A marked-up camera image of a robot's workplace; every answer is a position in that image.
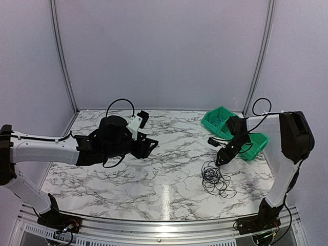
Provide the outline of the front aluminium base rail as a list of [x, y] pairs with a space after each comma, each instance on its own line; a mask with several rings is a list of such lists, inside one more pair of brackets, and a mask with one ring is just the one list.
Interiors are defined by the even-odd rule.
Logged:
[[239, 217], [137, 221], [66, 214], [80, 218], [78, 232], [58, 234], [22, 205], [9, 245], [308, 245], [295, 207], [281, 211], [278, 226], [259, 232], [246, 232]]

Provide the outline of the green three-compartment plastic bin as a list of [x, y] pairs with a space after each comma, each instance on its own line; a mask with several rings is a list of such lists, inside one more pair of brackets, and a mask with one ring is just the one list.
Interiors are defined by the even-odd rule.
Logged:
[[217, 138], [230, 141], [235, 135], [249, 134], [250, 143], [246, 143], [239, 156], [247, 161], [255, 159], [267, 146], [270, 138], [263, 133], [254, 133], [242, 125], [242, 119], [224, 106], [208, 111], [201, 120], [202, 125]]

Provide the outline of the aluminium frame post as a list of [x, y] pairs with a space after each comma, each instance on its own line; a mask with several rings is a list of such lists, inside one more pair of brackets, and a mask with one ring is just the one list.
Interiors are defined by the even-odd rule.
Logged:
[[273, 26], [273, 20], [275, 15], [275, 7], [276, 7], [276, 1], [275, 0], [269, 0], [268, 1], [268, 7], [266, 11], [266, 19], [264, 23], [264, 31], [262, 35], [262, 40], [260, 44], [260, 50], [255, 66], [255, 70], [253, 73], [253, 77], [251, 80], [251, 86], [248, 92], [248, 95], [246, 97], [242, 114], [247, 115], [251, 108], [251, 103], [253, 101], [253, 98], [256, 93], [257, 86], [259, 84], [260, 76], [261, 76], [261, 70], [264, 64], [264, 60], [267, 54], [268, 46], [270, 43], [270, 37], [272, 33], [272, 26]]
[[50, 8], [50, 16], [51, 16], [52, 28], [53, 28], [54, 39], [55, 39], [55, 46], [58, 55], [59, 66], [64, 79], [64, 85], [67, 91], [68, 100], [70, 102], [71, 108], [73, 112], [77, 114], [79, 112], [79, 109], [77, 107], [76, 99], [73, 93], [73, 87], [71, 84], [71, 79], [65, 59], [64, 47], [62, 44], [62, 38], [61, 38], [59, 20], [57, 14], [57, 4], [55, 0], [49, 0], [49, 8]]

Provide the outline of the left aluminium frame post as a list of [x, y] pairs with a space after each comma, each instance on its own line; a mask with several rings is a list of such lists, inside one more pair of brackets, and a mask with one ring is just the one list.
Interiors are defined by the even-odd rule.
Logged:
[[73, 112], [77, 114], [79, 112], [79, 109], [77, 107], [76, 99], [73, 93], [73, 87], [71, 84], [71, 79], [65, 59], [64, 47], [62, 44], [62, 38], [61, 38], [59, 20], [57, 14], [57, 4], [55, 0], [49, 0], [49, 8], [50, 8], [50, 16], [51, 16], [52, 28], [53, 28], [54, 39], [55, 39], [55, 46], [58, 55], [59, 66], [64, 79], [64, 85], [67, 91], [68, 100], [70, 102], [71, 108]]

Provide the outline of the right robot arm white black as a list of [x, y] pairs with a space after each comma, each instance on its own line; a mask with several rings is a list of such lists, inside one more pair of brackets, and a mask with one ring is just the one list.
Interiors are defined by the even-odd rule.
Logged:
[[315, 140], [310, 126], [301, 111], [268, 113], [247, 118], [231, 116], [225, 124], [232, 139], [217, 152], [215, 165], [218, 167], [228, 164], [241, 153], [242, 146], [250, 143], [252, 133], [272, 132], [280, 137], [282, 160], [270, 191], [260, 203], [258, 214], [236, 221], [240, 234], [272, 228], [285, 206], [288, 193], [297, 181], [302, 162], [314, 148]]

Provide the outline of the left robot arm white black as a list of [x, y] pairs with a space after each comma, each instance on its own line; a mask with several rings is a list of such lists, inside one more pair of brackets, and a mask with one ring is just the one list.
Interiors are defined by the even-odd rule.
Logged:
[[147, 158], [158, 141], [139, 131], [146, 120], [133, 116], [127, 122], [120, 116], [101, 119], [89, 135], [69, 134], [63, 138], [46, 138], [14, 132], [11, 125], [1, 127], [1, 186], [28, 203], [38, 217], [38, 224], [77, 232], [81, 218], [60, 212], [56, 199], [38, 188], [16, 166], [19, 162], [61, 162], [78, 167], [105, 165], [108, 159], [127, 154]]

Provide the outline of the right aluminium frame post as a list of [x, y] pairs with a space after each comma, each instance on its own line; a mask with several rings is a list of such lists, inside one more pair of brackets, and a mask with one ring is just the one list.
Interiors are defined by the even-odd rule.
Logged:
[[273, 20], [275, 15], [275, 7], [276, 7], [276, 1], [275, 0], [269, 0], [268, 1], [268, 7], [266, 11], [266, 19], [264, 23], [264, 31], [262, 35], [262, 40], [260, 44], [260, 50], [255, 66], [255, 70], [253, 73], [253, 77], [251, 80], [251, 86], [248, 92], [248, 95], [246, 97], [242, 114], [247, 115], [251, 108], [251, 103], [253, 101], [253, 98], [256, 93], [257, 86], [259, 84], [260, 76], [261, 76], [261, 70], [264, 64], [264, 60], [267, 54], [268, 46], [270, 43], [270, 37], [272, 33], [272, 26], [273, 26]]

